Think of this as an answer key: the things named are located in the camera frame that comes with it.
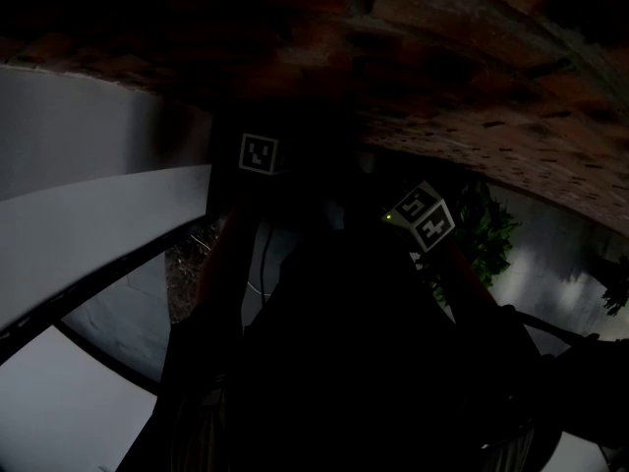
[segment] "concrete floor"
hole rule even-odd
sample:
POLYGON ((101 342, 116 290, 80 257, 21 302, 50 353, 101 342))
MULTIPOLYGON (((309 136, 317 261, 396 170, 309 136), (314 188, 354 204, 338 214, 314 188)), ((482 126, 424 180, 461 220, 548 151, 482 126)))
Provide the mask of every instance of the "concrete floor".
MULTIPOLYGON (((522 222, 512 237, 511 267, 490 289, 497 302, 582 334, 596 332, 607 340, 629 337, 629 310, 608 317, 602 306, 604 288, 584 271, 588 247, 617 261, 621 253, 629 254, 629 240, 536 199, 497 187, 491 190, 522 222)), ((304 237, 298 227, 304 225, 300 215, 276 220, 264 269, 268 293, 277 284, 281 262, 304 237)), ((313 221, 310 215, 309 232, 342 227, 342 212, 334 205, 315 217, 313 221)), ((257 290, 268 229, 263 222, 250 269, 250 283, 257 290)), ((250 324, 260 308, 260 295, 248 287, 243 325, 250 324)), ((78 307, 64 322, 113 357, 159 381, 169 333, 163 254, 78 307)), ((536 330, 531 334, 542 353, 565 349, 553 336, 536 330)))

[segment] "soil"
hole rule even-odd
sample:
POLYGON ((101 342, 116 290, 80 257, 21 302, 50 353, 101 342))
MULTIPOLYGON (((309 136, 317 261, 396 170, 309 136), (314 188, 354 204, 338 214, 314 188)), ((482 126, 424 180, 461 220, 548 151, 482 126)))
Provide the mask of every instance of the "soil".
POLYGON ((193 236, 166 251, 166 292, 171 324, 189 316, 195 307, 203 262, 217 237, 215 226, 205 227, 193 236))

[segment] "white cube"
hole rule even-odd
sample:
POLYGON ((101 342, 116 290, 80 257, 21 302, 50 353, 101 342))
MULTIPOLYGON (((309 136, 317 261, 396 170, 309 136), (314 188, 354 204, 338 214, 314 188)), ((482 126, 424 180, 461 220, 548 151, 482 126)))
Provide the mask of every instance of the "white cube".
POLYGON ((239 166, 264 175, 285 173, 290 167, 291 148, 287 141, 244 133, 239 166))
POLYGON ((382 220, 408 231, 424 252, 454 229, 445 201, 428 182, 422 182, 407 194, 382 220))

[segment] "brick wall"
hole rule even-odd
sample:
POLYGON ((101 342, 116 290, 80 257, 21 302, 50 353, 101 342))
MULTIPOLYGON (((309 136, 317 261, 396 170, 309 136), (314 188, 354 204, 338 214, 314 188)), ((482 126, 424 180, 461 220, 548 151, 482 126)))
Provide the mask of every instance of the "brick wall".
POLYGON ((3 0, 0 61, 206 109, 316 97, 629 235, 629 0, 3 0))

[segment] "green foliage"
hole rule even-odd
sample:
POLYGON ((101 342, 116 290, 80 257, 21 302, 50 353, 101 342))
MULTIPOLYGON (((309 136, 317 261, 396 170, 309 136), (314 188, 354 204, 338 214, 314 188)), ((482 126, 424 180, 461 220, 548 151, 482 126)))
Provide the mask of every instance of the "green foliage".
POLYGON ((629 301, 629 259, 621 256, 618 266, 618 278, 602 294, 602 298, 607 301, 605 303, 607 314, 612 317, 615 317, 629 301))
MULTIPOLYGON (((520 225, 483 182, 466 185, 450 209, 456 228, 454 239, 472 270, 486 287, 509 267, 506 255, 513 248, 509 237, 520 225)), ((445 303, 438 275, 427 267, 425 281, 437 302, 445 303)))

